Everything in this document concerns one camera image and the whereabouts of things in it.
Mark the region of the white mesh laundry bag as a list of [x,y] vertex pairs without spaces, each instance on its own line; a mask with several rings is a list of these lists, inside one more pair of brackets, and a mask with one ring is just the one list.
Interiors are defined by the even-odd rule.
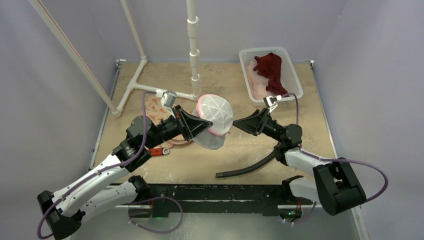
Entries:
[[192,114],[202,120],[212,122],[212,126],[194,137],[193,141],[205,149],[218,150],[221,148],[234,122],[234,113],[230,103],[221,96],[204,94],[199,97]]

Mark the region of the floral mesh laundry bag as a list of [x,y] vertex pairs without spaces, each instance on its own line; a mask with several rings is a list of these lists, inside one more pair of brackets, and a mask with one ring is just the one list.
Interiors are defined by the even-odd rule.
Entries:
[[[157,126],[162,120],[166,120],[170,113],[162,107],[160,100],[153,96],[152,94],[147,94],[144,98],[145,113],[150,118],[150,120]],[[191,143],[192,140],[185,140],[184,137],[180,134],[170,140],[161,143],[156,148],[172,148],[176,145],[186,145]]]

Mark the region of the dark red bra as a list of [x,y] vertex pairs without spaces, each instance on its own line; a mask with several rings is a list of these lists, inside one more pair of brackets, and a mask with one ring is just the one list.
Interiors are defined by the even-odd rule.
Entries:
[[256,66],[253,68],[259,76],[268,79],[266,90],[276,95],[285,95],[288,91],[281,83],[281,65],[280,56],[270,52],[262,57],[255,56]]

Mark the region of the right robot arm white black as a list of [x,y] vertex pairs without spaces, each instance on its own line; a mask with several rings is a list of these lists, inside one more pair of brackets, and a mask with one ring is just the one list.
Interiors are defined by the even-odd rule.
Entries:
[[299,198],[309,199],[320,204],[331,216],[366,202],[365,191],[346,159],[323,158],[302,149],[300,125],[282,126],[272,119],[269,109],[263,108],[235,120],[233,126],[254,136],[264,134],[276,140],[275,159],[313,177],[291,180],[280,191],[284,202],[292,204]]

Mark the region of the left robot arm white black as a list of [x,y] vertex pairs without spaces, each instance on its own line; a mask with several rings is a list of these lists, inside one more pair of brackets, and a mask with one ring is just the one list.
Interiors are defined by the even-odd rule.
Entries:
[[178,135],[192,140],[213,126],[211,121],[186,112],[180,105],[172,107],[171,112],[159,125],[145,115],[135,117],[126,130],[126,138],[99,165],[60,190],[41,192],[37,196],[42,212],[37,237],[63,240],[84,221],[105,210],[154,201],[150,186],[139,175],[113,189],[106,187],[146,163],[152,157],[150,149]]

